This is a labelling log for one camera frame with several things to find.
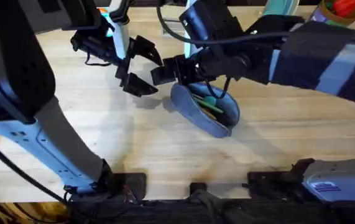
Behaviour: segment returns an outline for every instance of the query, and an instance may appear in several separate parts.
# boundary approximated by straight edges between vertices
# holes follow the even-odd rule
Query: yellow object
[[[45,222],[59,222],[69,217],[67,208],[58,202],[46,203],[0,203],[0,219],[5,223],[32,223],[32,219]]]
[[[206,109],[201,108],[201,110],[202,110],[202,112],[204,112],[206,115],[208,115],[211,119],[217,120],[216,117],[215,117],[213,114],[211,114],[209,111],[207,111]]]

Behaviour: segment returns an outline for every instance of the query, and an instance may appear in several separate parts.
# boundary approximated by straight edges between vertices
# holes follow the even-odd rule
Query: white object
[[[112,0],[109,7],[108,13],[117,11],[121,7],[122,0]],[[120,22],[113,22],[112,18],[109,21],[111,25],[115,28],[113,32],[114,45],[116,49],[116,55],[120,59],[124,59],[126,57],[127,48],[129,48],[129,29],[127,24],[122,24]]]

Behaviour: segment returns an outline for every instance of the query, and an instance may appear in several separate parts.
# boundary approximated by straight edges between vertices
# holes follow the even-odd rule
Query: red object
[[[346,17],[355,10],[355,0],[335,0],[332,9],[337,16]]]

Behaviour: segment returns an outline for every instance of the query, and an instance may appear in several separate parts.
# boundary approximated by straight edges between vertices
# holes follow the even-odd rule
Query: wooden table
[[[299,7],[308,17],[313,7]],[[166,7],[164,16],[178,17],[182,7]],[[243,28],[262,7],[232,7]],[[131,36],[156,43],[160,55],[183,52],[183,44],[161,37],[154,8],[131,8]],[[188,195],[193,181],[210,183],[220,197],[247,197],[240,187],[254,170],[289,170],[298,159],[355,158],[355,103],[315,91],[264,86],[250,80],[232,82],[229,89],[241,107],[241,121],[230,138],[215,139],[173,110],[171,85],[153,95],[136,98],[122,92],[116,68],[84,65],[86,55],[72,51],[73,32],[38,35],[54,70],[56,95],[69,122],[85,143],[105,158],[114,172],[145,172],[147,199],[176,199]],[[137,57],[132,71],[150,80],[155,65]],[[216,85],[221,86],[221,78]],[[0,138],[0,149],[29,175],[57,192],[56,174],[17,144]],[[0,202],[51,201],[0,161]]]

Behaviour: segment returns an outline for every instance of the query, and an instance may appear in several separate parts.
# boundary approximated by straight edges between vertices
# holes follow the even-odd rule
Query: cable
[[[44,221],[44,220],[39,220],[35,217],[33,217],[31,214],[29,214],[27,211],[25,211],[18,203],[14,203],[13,205],[16,206],[16,208],[22,212],[24,215],[26,215],[28,218],[30,218],[33,222],[37,223],[47,223],[47,224],[58,224],[58,223],[66,223],[69,222],[69,220],[61,221],[61,222],[49,222],[49,221]]]
[[[86,215],[86,214],[81,213],[78,210],[74,209],[67,201],[65,201],[60,196],[58,196],[56,193],[52,192],[51,190],[49,190],[48,188],[43,186],[41,183],[39,183],[35,179],[33,179],[31,176],[26,174],[23,170],[21,170],[19,167],[17,167],[12,161],[10,161],[1,151],[0,151],[0,160],[5,165],[7,165],[11,170],[13,170],[16,174],[18,174],[20,177],[22,177],[24,180],[28,181],[30,184],[37,187],[38,189],[40,189],[41,191],[43,191],[47,195],[49,195],[52,198],[54,198],[55,200],[59,201],[63,205],[67,206],[68,208],[70,208],[72,210],[72,212],[75,212],[79,216],[89,218],[90,220],[93,220],[96,222],[106,222],[106,221],[109,221],[110,219],[112,220],[112,219],[115,219],[115,218],[121,216],[123,213],[127,212],[127,210],[128,210],[128,208],[127,208],[122,213],[119,213],[119,214],[117,214],[115,216],[111,216],[111,217],[98,217],[97,218],[97,217],[92,217],[90,215]]]
[[[215,97],[216,99],[223,99],[224,96],[225,96],[226,93],[227,93],[227,90],[228,90],[228,86],[229,86],[229,82],[230,82],[230,81],[231,81],[231,78],[227,78],[227,79],[226,79],[226,82],[224,83],[223,92],[222,92],[222,94],[221,94],[220,96],[217,96],[217,95],[214,93],[213,88],[212,88],[212,86],[210,85],[210,83],[209,83],[208,80],[206,80],[205,82],[206,82],[206,86],[208,87],[208,90],[209,90],[210,94],[211,94],[213,97]]]
[[[101,66],[101,67],[107,67],[112,65],[111,63],[88,63],[90,60],[90,52],[88,51],[88,55],[86,57],[85,65],[90,65],[90,66]]]
[[[158,15],[158,20],[160,22],[160,25],[168,34],[170,34],[172,37],[186,43],[190,44],[200,44],[200,45],[214,45],[214,44],[233,44],[237,42],[243,42],[243,41],[248,41],[248,40],[257,40],[257,39],[266,39],[266,38],[276,38],[276,37],[288,37],[290,35],[289,32],[271,32],[268,34],[256,34],[256,35],[244,35],[240,37],[234,37],[232,39],[224,39],[224,40],[193,40],[193,39],[188,39],[183,36],[178,35],[174,31],[172,31],[169,26],[166,24],[162,17],[162,13],[160,11],[160,7],[162,5],[162,1],[159,1],[157,5],[157,15]]]

